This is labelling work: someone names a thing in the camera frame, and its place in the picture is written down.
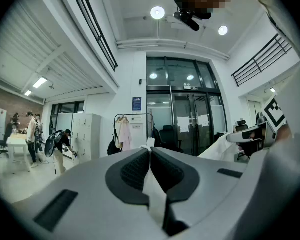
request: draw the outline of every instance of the white floor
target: white floor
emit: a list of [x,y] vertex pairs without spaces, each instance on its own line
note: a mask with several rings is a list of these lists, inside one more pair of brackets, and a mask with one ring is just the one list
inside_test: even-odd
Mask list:
[[[8,171],[8,156],[4,153],[0,155],[0,196],[11,204],[31,197],[55,180],[56,176],[60,176],[58,163],[53,156],[47,158],[44,153],[40,153],[41,160],[49,163],[40,163],[37,159],[38,166],[31,168],[30,172],[28,172],[23,149],[16,148],[15,152],[15,174]],[[27,157],[32,164],[29,153]],[[63,157],[63,165],[69,170],[73,167],[73,162],[71,159]]]

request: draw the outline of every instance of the blue sign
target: blue sign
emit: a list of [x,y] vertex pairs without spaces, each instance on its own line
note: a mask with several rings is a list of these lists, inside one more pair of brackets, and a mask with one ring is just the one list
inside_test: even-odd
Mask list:
[[141,98],[132,98],[132,111],[141,111]]

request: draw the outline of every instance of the metal railing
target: metal railing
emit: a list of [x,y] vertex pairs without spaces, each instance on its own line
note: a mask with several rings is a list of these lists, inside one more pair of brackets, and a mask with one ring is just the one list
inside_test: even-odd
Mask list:
[[92,34],[94,35],[96,42],[98,43],[101,50],[103,51],[103,54],[105,55],[106,59],[110,63],[113,71],[116,71],[118,64],[116,62],[116,59],[115,59],[113,53],[110,50],[107,40],[100,28],[100,25],[98,24],[96,15],[94,13],[94,10],[91,7],[89,0],[76,0],[76,2],[78,4]]
[[291,49],[292,46],[276,34],[252,59],[231,76],[239,87],[265,71],[273,63],[286,55]]

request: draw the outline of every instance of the desk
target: desk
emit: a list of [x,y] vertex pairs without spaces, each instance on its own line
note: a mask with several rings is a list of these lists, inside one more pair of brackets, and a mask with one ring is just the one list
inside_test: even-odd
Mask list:
[[20,133],[17,133],[17,134],[12,133],[11,136],[10,136],[10,138],[11,139],[26,140],[27,139],[27,135],[26,134],[20,134]]
[[13,163],[15,161],[15,148],[18,147],[18,148],[23,148],[24,162],[25,162],[28,172],[30,172],[30,164],[29,164],[28,157],[27,157],[27,146],[28,145],[27,145],[26,141],[22,138],[10,137],[10,138],[8,138],[6,144],[8,145],[8,150],[9,150],[9,167],[10,167],[9,170],[13,174],[15,173],[15,168],[13,166]]

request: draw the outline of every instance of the white locker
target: white locker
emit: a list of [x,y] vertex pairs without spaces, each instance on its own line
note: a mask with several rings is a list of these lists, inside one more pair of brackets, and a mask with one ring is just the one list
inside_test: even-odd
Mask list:
[[101,116],[96,114],[73,114],[72,149],[78,153],[79,163],[100,157]]

